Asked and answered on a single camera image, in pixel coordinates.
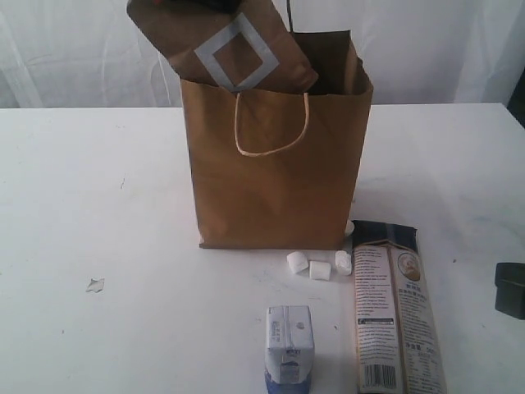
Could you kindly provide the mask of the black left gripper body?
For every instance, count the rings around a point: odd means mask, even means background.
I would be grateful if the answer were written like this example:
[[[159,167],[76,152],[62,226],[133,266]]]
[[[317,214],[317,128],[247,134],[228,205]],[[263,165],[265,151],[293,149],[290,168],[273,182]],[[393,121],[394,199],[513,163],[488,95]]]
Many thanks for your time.
[[[178,14],[218,13],[234,15],[242,6],[240,0],[151,1],[152,9]]]

